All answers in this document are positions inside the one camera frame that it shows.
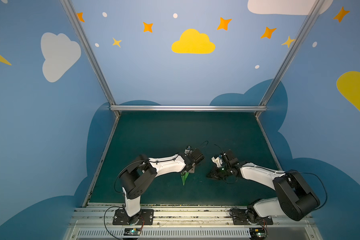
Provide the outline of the green square paper sheet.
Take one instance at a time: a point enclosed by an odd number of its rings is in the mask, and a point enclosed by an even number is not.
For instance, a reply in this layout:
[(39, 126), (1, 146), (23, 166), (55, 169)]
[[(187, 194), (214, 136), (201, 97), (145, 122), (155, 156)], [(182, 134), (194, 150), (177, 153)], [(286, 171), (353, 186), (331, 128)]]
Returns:
[(182, 172), (182, 173), (181, 173), (181, 178), (182, 178), (182, 184), (183, 184), (183, 186), (186, 184), (186, 180), (187, 180), (188, 176), (189, 176), (189, 173), (188, 173), (188, 172)]

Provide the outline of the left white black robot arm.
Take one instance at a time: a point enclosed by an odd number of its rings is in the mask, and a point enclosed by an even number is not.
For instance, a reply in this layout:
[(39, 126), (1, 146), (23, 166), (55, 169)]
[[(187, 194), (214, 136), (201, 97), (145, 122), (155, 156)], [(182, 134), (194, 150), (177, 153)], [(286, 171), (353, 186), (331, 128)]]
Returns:
[(139, 155), (118, 175), (125, 198), (123, 212), (127, 217), (126, 223), (135, 225), (140, 220), (141, 195), (146, 192), (155, 178), (170, 173), (180, 173), (184, 176), (193, 173), (203, 159), (202, 152), (192, 148), (187, 148), (183, 153), (158, 159)]

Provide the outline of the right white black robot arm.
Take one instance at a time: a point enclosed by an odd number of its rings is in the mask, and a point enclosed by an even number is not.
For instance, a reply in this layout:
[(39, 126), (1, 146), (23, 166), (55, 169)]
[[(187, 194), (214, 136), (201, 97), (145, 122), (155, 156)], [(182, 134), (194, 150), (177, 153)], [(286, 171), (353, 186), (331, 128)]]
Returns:
[(322, 207), (319, 197), (296, 170), (278, 171), (250, 162), (240, 162), (231, 150), (212, 157), (214, 166), (207, 175), (209, 179), (226, 180), (242, 178), (264, 185), (275, 191), (276, 197), (259, 199), (247, 206), (237, 217), (251, 225), (262, 223), (272, 216), (286, 216), (300, 221), (311, 212)]

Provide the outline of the right green circuit board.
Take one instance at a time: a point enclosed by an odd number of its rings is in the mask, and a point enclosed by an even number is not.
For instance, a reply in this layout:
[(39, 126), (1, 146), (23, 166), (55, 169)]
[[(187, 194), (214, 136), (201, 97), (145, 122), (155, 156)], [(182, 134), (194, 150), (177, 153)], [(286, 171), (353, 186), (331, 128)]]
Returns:
[(267, 237), (263, 228), (250, 228), (250, 240), (264, 240)]

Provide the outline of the green circuit board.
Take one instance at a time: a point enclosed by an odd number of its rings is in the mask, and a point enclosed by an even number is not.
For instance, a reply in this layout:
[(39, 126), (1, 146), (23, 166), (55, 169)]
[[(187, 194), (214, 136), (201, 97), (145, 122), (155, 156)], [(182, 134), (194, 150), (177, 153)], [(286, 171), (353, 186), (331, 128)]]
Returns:
[(141, 229), (136, 229), (136, 228), (125, 228), (124, 229), (124, 233), (123, 236), (140, 236), (142, 233)]
[(264, 240), (267, 237), (263, 228), (250, 228), (250, 240)]

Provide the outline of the left green circuit board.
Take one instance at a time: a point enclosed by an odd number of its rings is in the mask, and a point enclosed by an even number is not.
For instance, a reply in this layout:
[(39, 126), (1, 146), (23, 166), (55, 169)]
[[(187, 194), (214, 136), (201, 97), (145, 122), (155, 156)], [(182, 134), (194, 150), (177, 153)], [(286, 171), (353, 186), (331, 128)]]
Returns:
[(136, 229), (136, 228), (125, 228), (124, 229), (124, 233), (123, 236), (140, 236), (142, 233), (141, 229)]

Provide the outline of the aluminium right floor rail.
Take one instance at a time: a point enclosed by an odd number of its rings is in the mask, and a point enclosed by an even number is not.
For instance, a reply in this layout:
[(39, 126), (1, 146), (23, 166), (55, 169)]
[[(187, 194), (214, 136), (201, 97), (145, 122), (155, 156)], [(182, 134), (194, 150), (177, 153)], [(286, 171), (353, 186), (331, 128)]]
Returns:
[(253, 142), (256, 149), (256, 163), (284, 171), (299, 169), (296, 160), (293, 159), (288, 141), (279, 132), (279, 128), (274, 124), (269, 127), (258, 118), (255, 118), (255, 127)]

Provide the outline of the aluminium floor rail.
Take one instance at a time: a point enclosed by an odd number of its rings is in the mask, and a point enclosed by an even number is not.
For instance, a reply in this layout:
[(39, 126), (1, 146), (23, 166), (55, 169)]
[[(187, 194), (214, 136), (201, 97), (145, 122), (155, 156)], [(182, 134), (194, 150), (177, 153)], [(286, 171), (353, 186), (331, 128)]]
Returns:
[(116, 117), (116, 119), (115, 119), (115, 121), (114, 121), (114, 123), (113, 123), (113, 126), (112, 126), (112, 129), (111, 129), (110, 135), (109, 135), (109, 137), (108, 137), (107, 143), (106, 143), (105, 148), (104, 148), (104, 150), (103, 150), (102, 156), (101, 156), (100, 161), (99, 161), (99, 164), (98, 164), (98, 166), (97, 166), (97, 169), (96, 169), (96, 171), (95, 171), (95, 173), (94, 173), (94, 177), (93, 177), (93, 179), (92, 179), (92, 181), (91, 181), (91, 184), (90, 184), (89, 189), (88, 189), (88, 191), (87, 191), (86, 197), (85, 197), (85, 199), (84, 199), (84, 201), (83, 201), (83, 203), (82, 203), (82, 208), (86, 208), (87, 205), (88, 205), (88, 203), (89, 203), (89, 201), (90, 201), (90, 199), (91, 199), (91, 196), (92, 196), (92, 194), (93, 194), (93, 190), (94, 190), (94, 188), (95, 188), (96, 182), (97, 182), (98, 177), (99, 177), (99, 175), (100, 175), (102, 166), (103, 166), (103, 164), (104, 164), (104, 161), (105, 161), (107, 152), (108, 152), (109, 147), (110, 147), (110, 144), (111, 144), (111, 142), (112, 142), (112, 138), (113, 138), (113, 135), (114, 135), (115, 130), (116, 130), (116, 128), (117, 128), (119, 119), (120, 119), (120, 117)]
[(258, 118), (255, 118), (255, 127), (253, 142), (256, 149), (256, 163), (284, 171), (299, 169), (296, 160), (293, 159), (288, 141), (279, 132), (279, 128), (274, 124), (269, 127)]

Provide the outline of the aluminium back frame rail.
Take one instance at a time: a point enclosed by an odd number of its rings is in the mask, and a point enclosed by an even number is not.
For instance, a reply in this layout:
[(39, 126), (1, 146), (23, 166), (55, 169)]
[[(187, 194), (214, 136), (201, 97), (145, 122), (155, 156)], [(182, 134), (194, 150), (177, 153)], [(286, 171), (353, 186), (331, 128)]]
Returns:
[(266, 106), (143, 106), (111, 105), (112, 111), (163, 112), (265, 112)]

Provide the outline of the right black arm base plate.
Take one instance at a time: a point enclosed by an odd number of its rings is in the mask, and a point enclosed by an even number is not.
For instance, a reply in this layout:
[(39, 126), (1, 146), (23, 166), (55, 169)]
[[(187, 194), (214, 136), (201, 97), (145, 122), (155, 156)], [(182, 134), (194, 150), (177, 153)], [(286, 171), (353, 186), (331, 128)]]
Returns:
[(229, 215), (234, 225), (273, 225), (271, 217), (260, 217), (254, 210), (231, 208)]

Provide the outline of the aluminium left floor rail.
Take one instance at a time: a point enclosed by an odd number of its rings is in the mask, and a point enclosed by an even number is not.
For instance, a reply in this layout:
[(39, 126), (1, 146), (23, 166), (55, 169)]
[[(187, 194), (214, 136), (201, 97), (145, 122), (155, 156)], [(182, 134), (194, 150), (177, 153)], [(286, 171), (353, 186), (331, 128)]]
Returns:
[(102, 156), (101, 156), (100, 161), (99, 161), (99, 164), (98, 164), (98, 166), (97, 166), (97, 169), (96, 169), (96, 171), (95, 171), (95, 173), (94, 173), (94, 177), (93, 177), (93, 179), (92, 179), (92, 181), (91, 181), (91, 184), (90, 184), (89, 189), (88, 189), (88, 191), (87, 191), (86, 197), (85, 197), (85, 199), (84, 199), (84, 201), (83, 201), (83, 203), (82, 203), (82, 208), (86, 208), (87, 205), (88, 205), (88, 203), (89, 203), (89, 201), (90, 201), (90, 199), (91, 199), (91, 196), (92, 196), (92, 194), (93, 194), (93, 190), (94, 190), (94, 188), (95, 188), (96, 182), (97, 182), (98, 177), (99, 177), (99, 175), (100, 175), (102, 166), (103, 166), (103, 164), (104, 164), (104, 161), (105, 161), (107, 152), (108, 152), (109, 147), (110, 147), (110, 144), (111, 144), (111, 142), (112, 142), (112, 138), (113, 138), (113, 135), (114, 135), (115, 130), (116, 130), (116, 128), (117, 128), (119, 119), (120, 119), (120, 117), (116, 117), (116, 119), (115, 119), (115, 121), (114, 121), (114, 123), (113, 123), (113, 126), (112, 126), (112, 129), (111, 129), (110, 135), (109, 135), (109, 137), (108, 137), (107, 143), (106, 143), (105, 148), (104, 148), (104, 150), (103, 150)]

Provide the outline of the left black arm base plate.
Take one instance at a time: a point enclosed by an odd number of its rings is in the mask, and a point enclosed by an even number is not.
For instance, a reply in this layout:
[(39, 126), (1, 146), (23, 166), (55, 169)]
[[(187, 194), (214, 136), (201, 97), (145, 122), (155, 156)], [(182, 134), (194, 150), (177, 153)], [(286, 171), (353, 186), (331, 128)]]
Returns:
[(119, 209), (115, 212), (112, 224), (115, 226), (152, 225), (153, 217), (154, 210), (152, 209), (143, 209), (132, 217), (129, 217), (124, 209)]

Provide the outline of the aluminium left frame post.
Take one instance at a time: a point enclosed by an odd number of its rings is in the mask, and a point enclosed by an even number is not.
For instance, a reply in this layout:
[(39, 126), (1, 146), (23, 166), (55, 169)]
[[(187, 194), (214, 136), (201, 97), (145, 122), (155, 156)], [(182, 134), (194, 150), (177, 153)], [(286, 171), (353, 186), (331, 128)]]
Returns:
[(100, 83), (100, 86), (103, 89), (103, 92), (110, 104), (110, 107), (113, 107), (116, 105), (116, 101), (114, 99), (114, 96), (110, 90), (110, 87), (108, 85), (108, 82), (104, 76), (103, 71), (101, 70), (101, 67), (99, 65), (99, 62), (96, 59), (95, 53), (90, 45), (90, 42), (88, 40), (88, 37), (84, 31), (84, 28), (81, 24), (81, 21), (79, 20), (79, 17), (77, 16), (77, 12), (75, 10), (75, 7), (72, 3), (72, 1), (69, 0), (61, 0), (60, 1), (70, 22), (72, 27), (74, 28), (74, 31), (82, 45), (82, 48), (94, 70), (94, 73)]

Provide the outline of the aluminium frame post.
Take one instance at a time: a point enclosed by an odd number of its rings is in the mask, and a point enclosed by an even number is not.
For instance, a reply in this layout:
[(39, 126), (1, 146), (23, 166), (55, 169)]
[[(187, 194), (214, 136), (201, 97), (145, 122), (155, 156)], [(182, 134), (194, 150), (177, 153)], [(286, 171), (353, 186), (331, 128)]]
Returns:
[(272, 95), (274, 94), (276, 88), (280, 84), (282, 78), (284, 77), (285, 73), (287, 72), (289, 66), (291, 65), (293, 59), (297, 55), (300, 47), (302, 46), (304, 40), (308, 36), (310, 30), (314, 26), (316, 20), (318, 19), (320, 15), (320, 11), (325, 4), (324, 0), (318, 0), (315, 1), (309, 14), (307, 15), (305, 21), (303, 22), (299, 32), (296, 35), (295, 41), (293, 42), (293, 45), (289, 48), (286, 57), (284, 58), (280, 68), (278, 69), (275, 77), (271, 81), (269, 87), (267, 88), (267, 91), (265, 92), (263, 98), (261, 99), (259, 103), (259, 107), (262, 107), (265, 110), (262, 111), (256, 111), (255, 117), (258, 119), (262, 112), (267, 110), (267, 104), (269, 100), (271, 99)]
[(99, 62), (96, 59), (95, 53), (90, 45), (90, 42), (88, 40), (88, 37), (84, 31), (84, 28), (81, 24), (81, 21), (79, 20), (79, 17), (77, 16), (77, 12), (75, 10), (75, 7), (72, 3), (72, 1), (69, 0), (61, 0), (60, 1), (70, 22), (72, 27), (74, 28), (74, 31), (82, 45), (82, 48), (94, 70), (94, 73), (100, 83), (100, 86), (103, 89), (103, 92), (110, 104), (110, 107), (113, 107), (116, 105), (116, 101), (114, 99), (114, 96), (110, 90), (110, 87), (108, 85), (108, 82), (104, 76), (103, 71), (101, 70), (101, 67), (99, 65)]

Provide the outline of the aluminium right frame post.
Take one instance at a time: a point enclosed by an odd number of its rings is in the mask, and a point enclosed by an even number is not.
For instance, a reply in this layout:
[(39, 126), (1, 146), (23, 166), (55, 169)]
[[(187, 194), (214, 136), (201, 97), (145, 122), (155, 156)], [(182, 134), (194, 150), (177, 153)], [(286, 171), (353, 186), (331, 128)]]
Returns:
[(287, 72), (289, 66), (291, 65), (293, 59), (297, 55), (300, 47), (302, 46), (304, 40), (308, 36), (310, 30), (314, 26), (316, 20), (318, 19), (320, 15), (320, 11), (325, 4), (324, 0), (318, 0), (315, 1), (309, 14), (307, 15), (305, 21), (303, 22), (299, 32), (296, 35), (295, 41), (293, 42), (293, 45), (289, 48), (286, 57), (284, 58), (280, 68), (278, 69), (275, 77), (271, 81), (269, 87), (267, 88), (267, 91), (265, 92), (263, 98), (261, 99), (259, 103), (259, 107), (262, 107), (265, 110), (262, 111), (256, 111), (255, 117), (258, 119), (262, 112), (267, 110), (267, 104), (269, 100), (271, 99), (272, 95), (274, 94), (276, 88), (280, 84), (282, 78), (284, 77), (285, 73)]

